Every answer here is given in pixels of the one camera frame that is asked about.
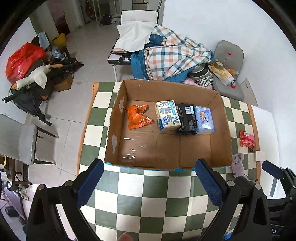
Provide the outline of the light blue tissue pack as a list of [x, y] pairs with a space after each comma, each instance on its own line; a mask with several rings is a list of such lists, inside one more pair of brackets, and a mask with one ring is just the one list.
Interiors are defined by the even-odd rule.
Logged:
[[215, 132], [212, 114], [209, 108], [195, 106], [195, 116], [197, 121], [197, 134], [208, 134]]

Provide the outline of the black snack packet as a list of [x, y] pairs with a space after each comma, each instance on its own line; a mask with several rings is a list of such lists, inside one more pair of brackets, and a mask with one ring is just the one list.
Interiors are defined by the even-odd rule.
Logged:
[[177, 132], [183, 135], [195, 135], [197, 133], [197, 120], [194, 112], [194, 104], [176, 104], [181, 126]]

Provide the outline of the white blue milk carton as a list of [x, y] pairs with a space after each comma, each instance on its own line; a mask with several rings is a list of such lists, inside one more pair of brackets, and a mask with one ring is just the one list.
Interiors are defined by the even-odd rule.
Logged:
[[177, 130], [181, 126], [173, 100], [156, 102], [155, 111], [160, 132]]

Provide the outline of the orange snack packet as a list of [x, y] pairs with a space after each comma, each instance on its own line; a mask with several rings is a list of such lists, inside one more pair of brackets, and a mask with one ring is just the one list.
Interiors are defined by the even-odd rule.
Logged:
[[132, 105], [126, 108], [129, 130], [141, 128], [153, 123], [151, 118], [144, 115], [148, 108], [149, 106], [146, 104]]

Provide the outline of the purple soft plush toy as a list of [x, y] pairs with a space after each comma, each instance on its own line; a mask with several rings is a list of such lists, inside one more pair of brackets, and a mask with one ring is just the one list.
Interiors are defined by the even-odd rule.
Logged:
[[239, 154], [233, 155], [231, 169], [232, 169], [234, 178], [244, 177], [245, 179], [248, 180], [248, 176], [244, 173], [243, 160], [244, 160], [244, 154], [239, 153]]

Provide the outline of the blue smartphone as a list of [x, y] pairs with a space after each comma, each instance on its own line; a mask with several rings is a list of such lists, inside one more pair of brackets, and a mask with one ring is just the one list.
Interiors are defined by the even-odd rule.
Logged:
[[270, 197], [273, 197], [274, 196], [276, 185], [277, 185], [277, 181], [278, 180], [274, 177], [273, 178], [273, 183], [272, 183], [272, 186], [271, 186], [271, 190], [270, 190], [270, 194], [269, 194]]

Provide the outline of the white paper card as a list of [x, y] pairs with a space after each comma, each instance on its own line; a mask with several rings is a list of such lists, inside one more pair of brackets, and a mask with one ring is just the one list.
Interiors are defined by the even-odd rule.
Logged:
[[255, 161], [256, 162], [263, 162], [265, 161], [265, 153], [264, 151], [255, 151]]

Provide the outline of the green white checkered tablecloth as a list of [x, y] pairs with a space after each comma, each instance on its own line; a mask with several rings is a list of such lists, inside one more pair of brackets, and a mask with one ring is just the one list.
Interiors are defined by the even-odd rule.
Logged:
[[[104, 160], [107, 131], [120, 82], [92, 85], [92, 101], [80, 147], [79, 173], [95, 158]], [[239, 130], [253, 134], [248, 105], [222, 97], [233, 154], [244, 154], [245, 174], [258, 181], [254, 151], [240, 147]], [[104, 165], [104, 173], [81, 211], [101, 240], [127, 232], [133, 240], [182, 240], [198, 237], [218, 211], [196, 173], [154, 171]]]

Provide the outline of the grey chair at left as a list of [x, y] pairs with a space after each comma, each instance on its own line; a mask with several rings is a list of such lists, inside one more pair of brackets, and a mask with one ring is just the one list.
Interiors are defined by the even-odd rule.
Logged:
[[43, 138], [39, 132], [58, 138], [57, 135], [36, 124], [25, 125], [1, 114], [1, 155], [21, 161], [26, 165], [56, 165], [54, 160], [43, 161], [36, 157], [37, 139]]

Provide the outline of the white snack bag on chair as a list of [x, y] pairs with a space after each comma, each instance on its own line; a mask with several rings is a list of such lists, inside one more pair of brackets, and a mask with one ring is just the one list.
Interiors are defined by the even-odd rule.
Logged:
[[219, 61], [214, 61], [209, 65], [209, 70], [225, 85], [236, 87], [236, 76], [239, 74], [238, 71], [233, 69], [225, 68], [224, 65]]

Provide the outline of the white goose plush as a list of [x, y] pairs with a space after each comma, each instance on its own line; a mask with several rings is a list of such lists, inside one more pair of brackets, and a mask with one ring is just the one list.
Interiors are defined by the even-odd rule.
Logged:
[[26, 85], [30, 85], [32, 83], [36, 83], [42, 89], [45, 89], [47, 83], [47, 74], [53, 68], [61, 68], [62, 64], [53, 64], [53, 65], [42, 65], [33, 70], [28, 77], [17, 80], [12, 86], [11, 89], [20, 90]]

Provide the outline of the grey padded chair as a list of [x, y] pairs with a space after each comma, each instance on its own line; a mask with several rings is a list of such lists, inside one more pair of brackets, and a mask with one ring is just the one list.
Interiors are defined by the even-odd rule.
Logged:
[[229, 41], [221, 40], [218, 42], [214, 51], [214, 58], [223, 64], [223, 67], [234, 78], [235, 88], [232, 88], [230, 84], [224, 85], [224, 83], [218, 78], [215, 73], [213, 89], [218, 91], [222, 96], [243, 101], [244, 93], [237, 82], [237, 77], [241, 72], [241, 68], [244, 60], [243, 50], [235, 44]]

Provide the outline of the red plastic bag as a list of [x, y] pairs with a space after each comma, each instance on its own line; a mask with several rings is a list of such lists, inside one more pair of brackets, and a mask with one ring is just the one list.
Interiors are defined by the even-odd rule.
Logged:
[[30, 68], [39, 60], [46, 59], [47, 54], [42, 47], [32, 43], [24, 44], [12, 56], [8, 58], [6, 65], [6, 77], [11, 85], [24, 78]]

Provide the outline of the yellow bucket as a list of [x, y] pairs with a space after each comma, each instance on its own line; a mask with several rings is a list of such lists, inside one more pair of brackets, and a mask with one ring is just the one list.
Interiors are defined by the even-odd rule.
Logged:
[[64, 33], [59, 34], [57, 37], [55, 37], [52, 42], [52, 47], [56, 47], [58, 49], [61, 49], [63, 47], [67, 46], [67, 42], [66, 42], [66, 36]]

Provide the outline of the black stroller frame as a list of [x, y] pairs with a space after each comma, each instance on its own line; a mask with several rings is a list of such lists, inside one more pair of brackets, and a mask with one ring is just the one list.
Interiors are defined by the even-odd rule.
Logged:
[[49, 126], [51, 123], [40, 109], [41, 103], [47, 102], [49, 96], [55, 91], [54, 85], [58, 78], [62, 78], [68, 73], [74, 77], [74, 73], [84, 66], [83, 63], [79, 62], [76, 58], [71, 57], [67, 46], [58, 49], [52, 47], [51, 42], [46, 32], [38, 33], [37, 36], [32, 39], [30, 43], [42, 47], [47, 54], [47, 58], [39, 59], [24, 76], [24, 78], [28, 77], [33, 70], [42, 65], [62, 64], [63, 67], [53, 68], [46, 75], [48, 80], [45, 89], [42, 89], [36, 83], [26, 85], [20, 90], [11, 89], [10, 87], [9, 95], [3, 98], [3, 102], [12, 102], [19, 109], [31, 116], [38, 117], [40, 121]]

